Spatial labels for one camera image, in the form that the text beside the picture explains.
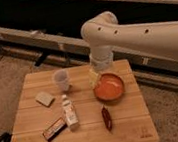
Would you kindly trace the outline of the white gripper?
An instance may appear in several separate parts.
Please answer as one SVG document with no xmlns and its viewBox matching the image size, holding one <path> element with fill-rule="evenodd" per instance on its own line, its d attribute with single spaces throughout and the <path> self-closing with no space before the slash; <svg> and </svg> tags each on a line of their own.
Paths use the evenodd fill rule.
<svg viewBox="0 0 178 142">
<path fill-rule="evenodd" d="M 95 87 L 98 79 L 100 78 L 97 72 L 107 70 L 113 62 L 113 50 L 109 45 L 106 46 L 93 46 L 90 49 L 90 65 L 92 69 L 89 71 L 90 84 Z"/>
</svg>

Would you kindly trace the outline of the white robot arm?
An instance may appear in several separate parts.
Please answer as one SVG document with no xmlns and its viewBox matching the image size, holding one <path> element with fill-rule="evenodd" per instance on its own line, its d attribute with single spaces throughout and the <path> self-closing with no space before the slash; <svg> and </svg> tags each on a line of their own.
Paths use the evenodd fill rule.
<svg viewBox="0 0 178 142">
<path fill-rule="evenodd" d="M 90 65 L 95 71 L 112 65 L 113 46 L 178 62 L 178 21 L 120 25 L 113 13 L 105 11 L 86 21 L 80 33 L 90 45 Z"/>
</svg>

